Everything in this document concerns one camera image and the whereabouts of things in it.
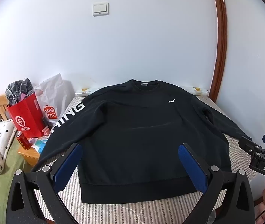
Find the black sweatshirt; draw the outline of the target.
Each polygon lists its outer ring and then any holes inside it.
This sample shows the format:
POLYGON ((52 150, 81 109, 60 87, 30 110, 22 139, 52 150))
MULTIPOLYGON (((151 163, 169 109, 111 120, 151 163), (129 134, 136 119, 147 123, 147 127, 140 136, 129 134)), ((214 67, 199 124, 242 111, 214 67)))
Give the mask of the black sweatshirt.
POLYGON ((67 112, 36 166, 78 143, 82 202, 166 199, 195 192, 179 160, 181 144, 207 164, 230 171, 227 137, 244 135, 228 117, 178 86, 130 80, 101 88, 67 112))

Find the wooden bedside table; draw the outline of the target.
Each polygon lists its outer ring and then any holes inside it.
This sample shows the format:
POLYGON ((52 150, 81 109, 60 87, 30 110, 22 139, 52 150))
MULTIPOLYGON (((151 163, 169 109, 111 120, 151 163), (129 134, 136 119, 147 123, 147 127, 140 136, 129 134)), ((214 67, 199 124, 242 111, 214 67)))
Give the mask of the wooden bedside table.
POLYGON ((23 159, 31 166, 34 167, 39 160, 40 153, 32 145, 29 149, 25 150, 21 145, 19 146, 17 153, 23 157, 23 159))

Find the small packets on table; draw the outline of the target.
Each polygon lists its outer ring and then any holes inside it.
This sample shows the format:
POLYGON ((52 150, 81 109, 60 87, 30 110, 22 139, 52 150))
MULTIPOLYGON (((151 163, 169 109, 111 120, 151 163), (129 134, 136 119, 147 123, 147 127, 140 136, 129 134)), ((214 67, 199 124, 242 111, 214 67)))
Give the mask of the small packets on table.
POLYGON ((46 143, 47 140, 50 136, 50 131, 51 128, 49 126, 46 126, 42 132, 45 134, 44 136, 40 137, 40 138, 29 138, 28 141, 31 144, 31 146, 39 153, 41 154, 46 143))

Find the green bed sheet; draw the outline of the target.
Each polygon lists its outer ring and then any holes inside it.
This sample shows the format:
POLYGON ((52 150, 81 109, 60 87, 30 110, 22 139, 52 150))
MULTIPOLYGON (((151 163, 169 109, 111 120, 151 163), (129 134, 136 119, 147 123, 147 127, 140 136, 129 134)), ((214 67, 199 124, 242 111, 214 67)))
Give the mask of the green bed sheet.
POLYGON ((15 138, 8 150, 4 171, 0 175, 0 223, 6 223, 8 196, 15 171, 21 169, 24 172, 30 172, 32 169, 24 158, 17 153, 19 147, 21 145, 15 138))

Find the striped quilted bed cover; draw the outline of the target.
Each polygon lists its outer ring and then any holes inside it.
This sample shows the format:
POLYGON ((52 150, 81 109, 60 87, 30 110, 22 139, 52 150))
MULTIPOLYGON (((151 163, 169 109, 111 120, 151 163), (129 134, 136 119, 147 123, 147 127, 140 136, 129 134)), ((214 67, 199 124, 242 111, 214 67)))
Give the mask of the striped quilted bed cover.
MULTIPOLYGON (((250 156, 238 147, 237 139, 229 135, 225 137, 229 143, 232 172, 241 168, 251 181, 256 173, 249 168, 250 156)), ((65 189, 58 194, 77 223, 183 223, 201 197, 201 193, 196 192, 168 199, 128 204, 82 203, 77 168, 65 189)), ((35 195, 45 218, 53 220, 41 192, 36 190, 35 195)))

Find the red drink can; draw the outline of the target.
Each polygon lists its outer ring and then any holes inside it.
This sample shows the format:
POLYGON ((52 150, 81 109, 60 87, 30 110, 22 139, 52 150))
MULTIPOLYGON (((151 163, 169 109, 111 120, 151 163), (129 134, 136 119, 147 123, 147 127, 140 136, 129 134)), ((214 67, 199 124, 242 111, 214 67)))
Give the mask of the red drink can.
POLYGON ((28 150, 31 147, 31 143, 28 141, 28 139, 26 138, 26 136, 22 131, 17 131, 16 138, 24 150, 28 150))

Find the red paper shopping bag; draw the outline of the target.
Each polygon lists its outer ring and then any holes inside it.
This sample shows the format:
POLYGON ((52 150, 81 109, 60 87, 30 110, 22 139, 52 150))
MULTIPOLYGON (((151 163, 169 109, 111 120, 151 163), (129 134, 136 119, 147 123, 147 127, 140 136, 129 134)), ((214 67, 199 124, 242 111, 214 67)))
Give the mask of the red paper shopping bag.
POLYGON ((17 130, 22 131, 26 138, 40 138, 43 136, 42 130, 45 128, 45 124, 35 94, 13 106, 8 106, 7 110, 17 130))

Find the white Miniso plastic bag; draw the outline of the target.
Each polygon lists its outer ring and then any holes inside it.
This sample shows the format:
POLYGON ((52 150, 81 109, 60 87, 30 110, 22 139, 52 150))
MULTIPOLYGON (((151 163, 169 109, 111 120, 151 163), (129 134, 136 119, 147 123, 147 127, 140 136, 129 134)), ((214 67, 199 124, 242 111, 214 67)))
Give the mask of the white Miniso plastic bag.
POLYGON ((71 82, 64 80, 59 73, 33 88, 43 117, 50 126, 54 126, 75 97, 71 82))

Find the plaid grey cloth in bag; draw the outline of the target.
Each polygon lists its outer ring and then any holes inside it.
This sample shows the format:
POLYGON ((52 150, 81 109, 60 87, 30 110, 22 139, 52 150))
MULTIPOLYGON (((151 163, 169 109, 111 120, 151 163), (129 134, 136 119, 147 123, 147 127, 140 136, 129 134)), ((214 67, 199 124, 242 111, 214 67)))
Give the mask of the plaid grey cloth in bag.
POLYGON ((28 78, 10 83, 5 92, 8 106, 16 105, 34 92, 33 85, 28 78))

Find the white patterned folded blanket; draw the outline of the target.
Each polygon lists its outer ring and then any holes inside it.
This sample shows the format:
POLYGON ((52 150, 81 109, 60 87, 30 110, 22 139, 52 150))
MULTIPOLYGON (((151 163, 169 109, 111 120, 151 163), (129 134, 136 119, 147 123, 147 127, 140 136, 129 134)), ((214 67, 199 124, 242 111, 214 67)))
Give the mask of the white patterned folded blanket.
POLYGON ((88 96, 88 95, 90 95, 92 93, 93 93, 93 89, 92 88, 83 88, 81 90, 76 91, 75 95, 77 97, 86 97, 86 96, 88 96))

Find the brown wooden door frame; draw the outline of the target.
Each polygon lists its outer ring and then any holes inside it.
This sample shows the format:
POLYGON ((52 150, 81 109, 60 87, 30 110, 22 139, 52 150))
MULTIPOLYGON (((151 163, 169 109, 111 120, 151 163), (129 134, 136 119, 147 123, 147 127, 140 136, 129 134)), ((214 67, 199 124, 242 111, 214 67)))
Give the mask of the brown wooden door frame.
POLYGON ((212 77, 212 84, 209 92, 209 98, 213 102, 216 102, 218 98, 224 75, 228 41, 228 23, 225 0, 215 0, 215 4, 218 26, 217 51, 214 74, 212 77))

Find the white wall light switch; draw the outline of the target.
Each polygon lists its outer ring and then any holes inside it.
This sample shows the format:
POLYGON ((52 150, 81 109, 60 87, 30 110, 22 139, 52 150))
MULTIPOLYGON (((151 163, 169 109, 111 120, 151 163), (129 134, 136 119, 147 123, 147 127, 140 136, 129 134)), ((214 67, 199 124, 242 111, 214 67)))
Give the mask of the white wall light switch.
POLYGON ((101 2, 92 5, 92 15, 96 16, 107 16, 109 15, 109 3, 101 2))

